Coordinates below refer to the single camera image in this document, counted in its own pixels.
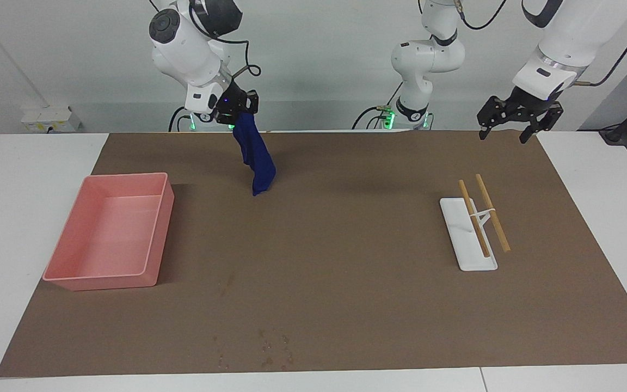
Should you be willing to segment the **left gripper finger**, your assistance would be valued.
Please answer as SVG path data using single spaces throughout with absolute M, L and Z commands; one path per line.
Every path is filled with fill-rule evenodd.
M 477 121 L 480 125 L 478 136 L 480 140 L 485 140 L 492 129 L 509 122 L 507 115 L 507 104 L 498 99 L 490 97 L 477 113 Z
M 521 132 L 519 137 L 520 143 L 526 144 L 534 134 L 552 129 L 563 112 L 564 109 L 562 105 L 560 103 L 554 103 L 548 108 L 545 114 L 543 114 L 540 120 L 537 118 L 537 115 L 530 114 L 528 125 L 524 131 Z

